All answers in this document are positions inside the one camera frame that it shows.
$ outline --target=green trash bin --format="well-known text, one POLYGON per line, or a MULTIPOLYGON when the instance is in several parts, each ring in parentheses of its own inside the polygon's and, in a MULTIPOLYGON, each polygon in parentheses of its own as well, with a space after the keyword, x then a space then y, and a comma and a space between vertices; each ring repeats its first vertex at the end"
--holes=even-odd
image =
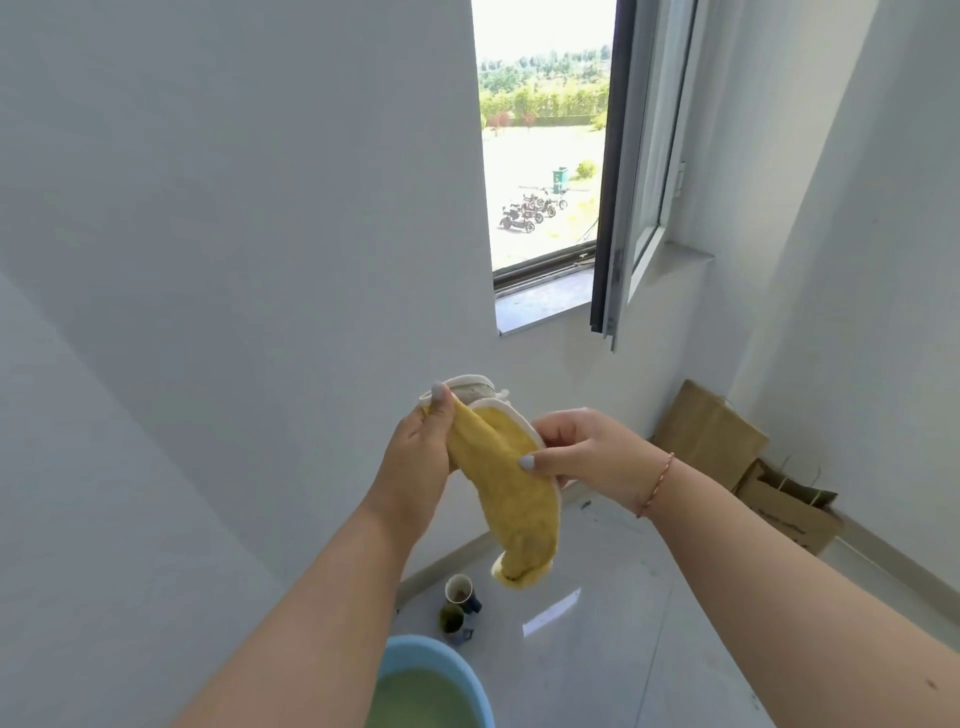
POLYGON ((567 178, 566 167, 561 167, 560 169, 555 169, 553 171, 553 193, 555 195, 559 195, 562 192, 566 192, 566 178, 567 178))

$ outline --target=motorcycle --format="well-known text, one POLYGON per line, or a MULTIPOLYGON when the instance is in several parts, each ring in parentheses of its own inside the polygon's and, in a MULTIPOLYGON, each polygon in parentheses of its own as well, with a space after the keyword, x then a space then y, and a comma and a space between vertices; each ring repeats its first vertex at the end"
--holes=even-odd
POLYGON ((533 232, 537 228, 537 226, 534 225, 534 221, 526 215, 523 216, 522 220, 519 219, 519 216, 517 216, 517 219, 514 219, 511 216, 513 212, 513 210, 508 211, 506 207, 503 208, 503 219, 500 220, 500 225, 505 231, 508 231, 510 228, 517 228, 519 230, 533 232))
POLYGON ((539 210, 533 209, 532 207, 526 204, 510 205, 510 212, 508 212, 507 214, 509 214, 510 219, 514 221, 519 220, 520 217, 522 216, 523 218, 532 217, 534 219, 534 222, 536 222, 538 225, 543 222, 543 213, 540 212, 539 210))
POLYGON ((561 192, 559 197, 554 197, 547 190, 543 190, 543 201, 546 205, 553 205, 558 209, 566 209, 567 201, 564 199, 564 193, 561 192))
POLYGON ((537 212, 543 211, 543 209, 546 207, 546 200, 534 194, 531 194, 529 197, 524 195, 523 203, 537 212))

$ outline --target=hand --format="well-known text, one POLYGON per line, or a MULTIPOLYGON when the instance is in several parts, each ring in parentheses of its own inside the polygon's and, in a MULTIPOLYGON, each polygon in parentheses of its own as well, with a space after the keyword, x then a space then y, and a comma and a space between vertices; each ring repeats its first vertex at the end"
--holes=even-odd
POLYGON ((434 384, 429 414, 421 406, 400 420, 364 499, 412 546, 423 535, 450 473, 446 433, 453 425, 453 393, 434 384))
POLYGON ((613 418, 592 409, 553 412, 533 423, 546 449, 519 459, 524 470, 583 480, 597 493, 639 513, 667 455, 613 418))

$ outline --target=cleaning cloth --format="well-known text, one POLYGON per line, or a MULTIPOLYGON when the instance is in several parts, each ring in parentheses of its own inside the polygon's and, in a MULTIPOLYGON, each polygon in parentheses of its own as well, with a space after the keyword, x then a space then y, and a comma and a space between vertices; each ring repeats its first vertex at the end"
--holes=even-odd
MULTIPOLYGON (((544 447, 530 423, 496 393, 484 376, 457 376, 446 382, 456 397, 456 414, 446 447, 454 467, 473 483, 493 537, 504 552, 493 577, 522 589, 550 571, 560 539, 560 487, 554 477, 533 475, 518 457, 544 447)), ((428 406, 430 396, 421 398, 428 406)))

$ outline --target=red tree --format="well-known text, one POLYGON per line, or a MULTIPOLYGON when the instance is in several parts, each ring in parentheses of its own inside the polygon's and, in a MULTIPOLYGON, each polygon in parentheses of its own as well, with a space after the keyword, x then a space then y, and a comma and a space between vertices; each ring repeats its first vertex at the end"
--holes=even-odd
POLYGON ((509 126, 510 124, 510 114, 506 111, 500 111, 495 113, 487 120, 487 126, 493 127, 493 134, 500 136, 501 127, 509 126))

